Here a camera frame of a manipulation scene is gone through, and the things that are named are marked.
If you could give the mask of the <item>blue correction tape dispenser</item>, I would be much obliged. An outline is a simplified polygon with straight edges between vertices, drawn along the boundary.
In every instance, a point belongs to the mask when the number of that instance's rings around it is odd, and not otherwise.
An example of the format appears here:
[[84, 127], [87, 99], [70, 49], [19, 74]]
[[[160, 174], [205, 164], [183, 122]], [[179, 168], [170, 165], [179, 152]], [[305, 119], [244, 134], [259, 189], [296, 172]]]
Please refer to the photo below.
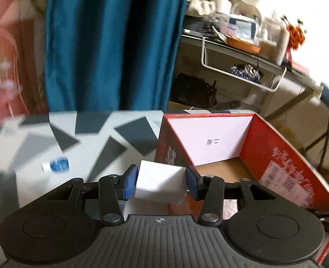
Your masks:
[[66, 172], [69, 171], [69, 161], [67, 157], [59, 157], [41, 165], [44, 172]]

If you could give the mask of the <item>printed room backdrop cloth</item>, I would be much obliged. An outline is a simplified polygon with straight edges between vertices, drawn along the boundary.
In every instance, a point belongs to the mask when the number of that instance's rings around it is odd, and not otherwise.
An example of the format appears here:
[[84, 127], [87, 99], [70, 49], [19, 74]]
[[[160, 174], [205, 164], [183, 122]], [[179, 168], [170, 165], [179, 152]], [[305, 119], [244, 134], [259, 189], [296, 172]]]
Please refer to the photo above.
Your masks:
[[0, 124], [48, 110], [44, 93], [46, 0], [0, 0]]

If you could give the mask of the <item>cotton swab container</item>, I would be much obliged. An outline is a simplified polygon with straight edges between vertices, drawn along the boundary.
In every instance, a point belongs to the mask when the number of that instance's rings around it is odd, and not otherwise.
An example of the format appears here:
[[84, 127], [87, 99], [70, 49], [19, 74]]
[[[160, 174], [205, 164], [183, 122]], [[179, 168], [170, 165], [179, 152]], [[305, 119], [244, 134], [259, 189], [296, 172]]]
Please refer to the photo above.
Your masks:
[[260, 52], [258, 55], [266, 60], [270, 60], [277, 50], [277, 43], [271, 40], [259, 39], [259, 46]]

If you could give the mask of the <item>geometric patterned table cover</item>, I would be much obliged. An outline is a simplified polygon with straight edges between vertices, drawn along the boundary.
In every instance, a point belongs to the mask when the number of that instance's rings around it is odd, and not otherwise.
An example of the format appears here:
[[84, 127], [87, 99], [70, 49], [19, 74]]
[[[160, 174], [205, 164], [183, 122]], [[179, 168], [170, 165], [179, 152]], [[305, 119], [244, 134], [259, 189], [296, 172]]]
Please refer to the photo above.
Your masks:
[[[71, 178], [93, 182], [153, 160], [162, 111], [49, 113], [6, 119], [0, 128], [0, 223]], [[69, 171], [41, 165], [67, 157]], [[5, 262], [0, 248], [0, 265]]]

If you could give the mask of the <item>orange oval tray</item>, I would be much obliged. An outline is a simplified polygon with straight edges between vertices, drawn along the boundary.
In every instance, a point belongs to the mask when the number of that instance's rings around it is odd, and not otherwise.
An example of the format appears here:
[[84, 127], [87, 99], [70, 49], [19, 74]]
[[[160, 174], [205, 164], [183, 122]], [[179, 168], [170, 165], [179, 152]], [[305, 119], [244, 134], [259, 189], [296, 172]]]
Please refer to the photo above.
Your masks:
[[255, 44], [251, 44], [241, 39], [233, 38], [232, 36], [226, 36], [226, 43], [233, 48], [245, 51], [250, 54], [258, 54], [261, 48]]

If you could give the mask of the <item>cluttered white desk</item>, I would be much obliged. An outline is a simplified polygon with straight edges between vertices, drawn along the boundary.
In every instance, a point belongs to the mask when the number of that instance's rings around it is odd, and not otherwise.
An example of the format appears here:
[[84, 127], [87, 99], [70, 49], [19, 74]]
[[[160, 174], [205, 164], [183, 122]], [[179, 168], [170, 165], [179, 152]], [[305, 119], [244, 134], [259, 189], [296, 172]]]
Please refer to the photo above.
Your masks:
[[[260, 73], [260, 80], [253, 82], [231, 74], [231, 67], [249, 64]], [[260, 58], [256, 54], [233, 48], [205, 33], [186, 30], [180, 39], [174, 77], [181, 81], [198, 79], [209, 85], [209, 93], [201, 97], [192, 97], [185, 101], [187, 105], [204, 109], [250, 109], [273, 121], [281, 117], [300, 102], [319, 97], [329, 109], [329, 89], [325, 85], [317, 86], [311, 78], [295, 71], [289, 65], [281, 67]], [[303, 92], [286, 102], [275, 111], [268, 113], [267, 108], [274, 95], [289, 80], [303, 88]], [[327, 130], [311, 144], [302, 148], [303, 153], [324, 142], [322, 153], [329, 149], [329, 118]]]

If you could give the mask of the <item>red strawberry cardboard box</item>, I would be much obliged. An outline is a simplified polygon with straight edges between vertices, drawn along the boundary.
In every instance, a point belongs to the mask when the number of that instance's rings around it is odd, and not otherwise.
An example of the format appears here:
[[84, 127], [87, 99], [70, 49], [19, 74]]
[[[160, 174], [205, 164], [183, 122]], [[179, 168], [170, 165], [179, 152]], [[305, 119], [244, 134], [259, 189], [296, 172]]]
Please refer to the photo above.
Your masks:
[[166, 114], [155, 161], [226, 182], [253, 178], [299, 206], [329, 211], [328, 183], [256, 113]]

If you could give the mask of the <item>white power adapter plug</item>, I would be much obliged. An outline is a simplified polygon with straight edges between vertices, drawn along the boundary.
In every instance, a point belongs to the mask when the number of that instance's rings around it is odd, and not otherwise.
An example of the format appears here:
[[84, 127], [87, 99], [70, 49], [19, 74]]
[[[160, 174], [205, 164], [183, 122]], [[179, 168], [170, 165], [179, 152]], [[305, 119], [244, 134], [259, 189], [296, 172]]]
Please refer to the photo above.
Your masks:
[[185, 167], [141, 161], [135, 189], [137, 199], [181, 204], [186, 194]]

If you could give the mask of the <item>blue curtain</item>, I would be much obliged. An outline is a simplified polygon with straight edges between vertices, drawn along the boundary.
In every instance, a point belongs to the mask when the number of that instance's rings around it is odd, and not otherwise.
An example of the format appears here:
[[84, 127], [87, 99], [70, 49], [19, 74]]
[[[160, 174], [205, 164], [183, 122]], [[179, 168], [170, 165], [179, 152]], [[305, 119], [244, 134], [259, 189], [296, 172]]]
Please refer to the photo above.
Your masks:
[[47, 0], [50, 111], [162, 110], [187, 0]]

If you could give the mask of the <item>white lotion bottle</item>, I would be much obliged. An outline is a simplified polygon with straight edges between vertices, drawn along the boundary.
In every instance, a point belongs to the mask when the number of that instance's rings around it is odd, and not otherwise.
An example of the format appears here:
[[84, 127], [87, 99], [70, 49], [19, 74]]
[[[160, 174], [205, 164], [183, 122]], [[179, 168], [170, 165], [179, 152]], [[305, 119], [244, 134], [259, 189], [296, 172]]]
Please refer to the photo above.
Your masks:
[[287, 46], [290, 40], [290, 33], [286, 28], [281, 28], [277, 41], [277, 48], [273, 60], [276, 65], [281, 66], [285, 57]]

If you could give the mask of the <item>white brush holder cup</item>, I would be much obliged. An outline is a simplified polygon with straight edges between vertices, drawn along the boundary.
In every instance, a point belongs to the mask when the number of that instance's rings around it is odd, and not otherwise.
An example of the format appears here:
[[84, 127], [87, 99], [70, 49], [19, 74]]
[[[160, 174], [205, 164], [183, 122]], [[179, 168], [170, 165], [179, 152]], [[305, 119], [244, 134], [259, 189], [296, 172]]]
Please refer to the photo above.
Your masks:
[[232, 2], [230, 0], [215, 0], [216, 12], [229, 15], [231, 13]]

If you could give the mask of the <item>orange flowers red vase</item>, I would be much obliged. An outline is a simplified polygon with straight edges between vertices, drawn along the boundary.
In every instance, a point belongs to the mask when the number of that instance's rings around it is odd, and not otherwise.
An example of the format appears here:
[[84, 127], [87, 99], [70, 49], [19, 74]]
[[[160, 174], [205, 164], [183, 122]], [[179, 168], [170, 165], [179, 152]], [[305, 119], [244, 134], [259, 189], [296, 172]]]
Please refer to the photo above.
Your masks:
[[291, 24], [285, 15], [281, 17], [281, 20], [284, 22], [285, 29], [289, 33], [285, 59], [290, 65], [292, 65], [292, 52], [296, 51], [306, 41], [306, 30], [302, 28], [304, 23], [300, 19], [297, 19], [296, 25]]

